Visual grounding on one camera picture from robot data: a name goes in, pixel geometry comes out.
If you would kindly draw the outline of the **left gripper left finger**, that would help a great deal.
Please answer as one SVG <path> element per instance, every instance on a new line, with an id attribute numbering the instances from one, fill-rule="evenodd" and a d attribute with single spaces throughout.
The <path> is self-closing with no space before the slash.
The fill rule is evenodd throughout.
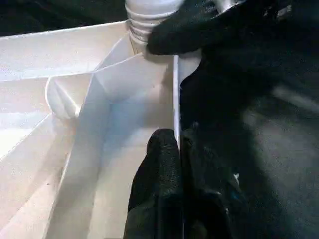
<path id="1" fill-rule="evenodd" d="M 158 129 L 132 181 L 125 239 L 180 239 L 183 185 L 179 148 L 171 129 Z"/>

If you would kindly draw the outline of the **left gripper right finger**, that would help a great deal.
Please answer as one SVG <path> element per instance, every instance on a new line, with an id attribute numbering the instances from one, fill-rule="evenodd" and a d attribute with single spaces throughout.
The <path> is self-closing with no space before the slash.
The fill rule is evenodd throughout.
<path id="1" fill-rule="evenodd" d="M 249 239 L 248 204 L 234 155 L 216 136 L 193 127 L 182 133 L 181 160 L 188 236 Z"/>

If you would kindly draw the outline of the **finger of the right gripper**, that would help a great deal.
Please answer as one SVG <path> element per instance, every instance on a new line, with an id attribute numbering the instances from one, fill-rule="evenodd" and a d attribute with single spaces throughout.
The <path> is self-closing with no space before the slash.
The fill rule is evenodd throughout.
<path id="1" fill-rule="evenodd" d="M 179 10 L 153 28 L 147 51 L 176 55 L 220 43 L 231 35 L 233 0 L 186 0 Z"/>

